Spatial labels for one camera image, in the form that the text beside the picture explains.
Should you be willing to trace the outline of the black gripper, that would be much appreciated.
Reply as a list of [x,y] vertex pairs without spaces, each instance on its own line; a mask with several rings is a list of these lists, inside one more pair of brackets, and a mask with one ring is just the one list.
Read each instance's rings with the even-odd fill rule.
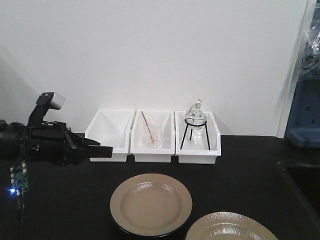
[[[25,159],[51,162],[54,165],[78,165],[88,158],[111,158],[113,148],[83,135],[73,134],[64,122],[45,122],[40,128],[29,128]],[[81,147],[89,146],[85,153]]]

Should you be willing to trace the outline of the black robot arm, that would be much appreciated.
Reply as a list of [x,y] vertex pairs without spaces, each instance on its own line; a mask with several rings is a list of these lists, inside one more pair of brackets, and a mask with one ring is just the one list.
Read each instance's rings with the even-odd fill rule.
[[40,128],[0,121],[0,159],[78,165],[89,158],[111,158],[113,147],[73,133],[64,122],[44,122]]

